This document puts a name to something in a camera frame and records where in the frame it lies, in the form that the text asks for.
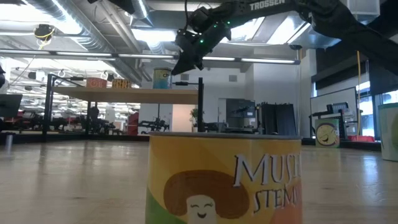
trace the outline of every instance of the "robotic arm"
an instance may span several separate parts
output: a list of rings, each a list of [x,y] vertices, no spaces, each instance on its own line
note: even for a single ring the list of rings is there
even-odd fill
[[[379,62],[398,74],[398,45],[358,22],[340,0],[240,0],[226,2],[214,9],[201,7],[188,18],[189,25],[177,32],[175,43],[182,49],[180,59],[172,70],[177,75],[195,66],[203,69],[202,58],[224,38],[231,40],[231,29],[262,16],[297,11],[323,35],[341,39],[354,50]]]

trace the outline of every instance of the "metal table frame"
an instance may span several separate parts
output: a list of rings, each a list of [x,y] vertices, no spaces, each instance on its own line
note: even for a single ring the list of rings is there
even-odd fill
[[[44,119],[43,119],[43,130],[42,130],[42,141],[47,141],[47,131],[49,130],[51,115],[52,115],[52,103],[54,91],[53,87],[55,86],[55,82],[57,80],[61,80],[61,82],[68,82],[77,87],[84,87],[81,84],[75,83],[70,80],[70,78],[63,78],[58,75],[48,74],[47,75],[47,91],[45,94],[45,107],[44,107]],[[199,86],[198,86],[198,132],[204,132],[203,125],[203,90],[204,90],[203,78],[199,78]],[[90,108],[91,101],[87,101],[87,118],[86,118],[86,127],[85,127],[85,136],[88,139],[89,130],[90,130]]]

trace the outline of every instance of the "cylindrical container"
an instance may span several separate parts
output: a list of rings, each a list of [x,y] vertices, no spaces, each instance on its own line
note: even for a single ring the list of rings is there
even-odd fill
[[[398,161],[398,103],[379,106],[381,155],[389,161]]]
[[[172,88],[172,70],[169,68],[155,68],[152,88],[171,89]]]
[[[299,137],[151,133],[146,224],[301,224]]]
[[[87,78],[86,87],[89,88],[106,88],[107,81],[102,78]]]
[[[131,81],[122,78],[112,80],[112,88],[131,88]]]

